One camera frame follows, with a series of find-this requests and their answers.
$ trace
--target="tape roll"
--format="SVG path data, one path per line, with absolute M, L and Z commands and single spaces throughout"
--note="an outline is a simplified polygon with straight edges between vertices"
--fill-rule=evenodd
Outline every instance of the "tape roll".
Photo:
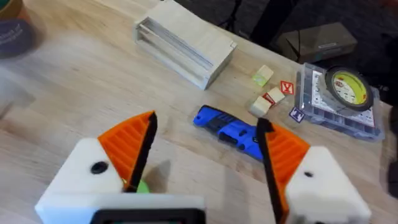
M 343 66 L 334 66 L 323 73 L 318 81 L 322 100 L 341 114 L 355 114 L 373 106 L 371 87 L 357 72 Z

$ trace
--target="red label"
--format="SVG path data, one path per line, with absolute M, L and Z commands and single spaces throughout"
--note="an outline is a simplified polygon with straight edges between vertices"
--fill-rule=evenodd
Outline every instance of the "red label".
M 294 94 L 294 85 L 293 85 L 293 83 L 280 81 L 280 91 L 282 93 L 293 95 Z

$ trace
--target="wooden box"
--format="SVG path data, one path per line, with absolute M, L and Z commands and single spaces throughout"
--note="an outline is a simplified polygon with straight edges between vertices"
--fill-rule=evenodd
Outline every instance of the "wooden box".
M 205 90 L 231 60 L 236 43 L 173 0 L 134 23 L 137 45 Z

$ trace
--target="orange plastic part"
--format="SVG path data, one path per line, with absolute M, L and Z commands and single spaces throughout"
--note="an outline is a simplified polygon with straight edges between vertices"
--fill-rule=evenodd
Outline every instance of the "orange plastic part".
M 289 206 L 285 199 L 285 188 L 310 145 L 274 123 L 272 123 L 272 127 L 274 131 L 265 133 L 265 135 L 272 171 L 282 205 L 283 215 L 280 223 L 284 223 L 289 214 Z
M 124 190 L 131 183 L 132 173 L 136 167 L 140 150 L 150 125 L 149 117 L 152 114 L 154 114 L 154 111 L 132 117 L 98 137 L 106 154 L 124 182 Z

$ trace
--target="roll of tape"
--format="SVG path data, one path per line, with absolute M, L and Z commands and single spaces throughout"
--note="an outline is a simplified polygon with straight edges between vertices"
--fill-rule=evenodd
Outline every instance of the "roll of tape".
M 27 52 L 35 44 L 35 32 L 22 0 L 9 0 L 0 9 L 0 59 Z
M 373 93 L 366 80 L 352 69 L 334 66 L 318 81 L 322 100 L 341 114 L 361 113 L 373 106 Z

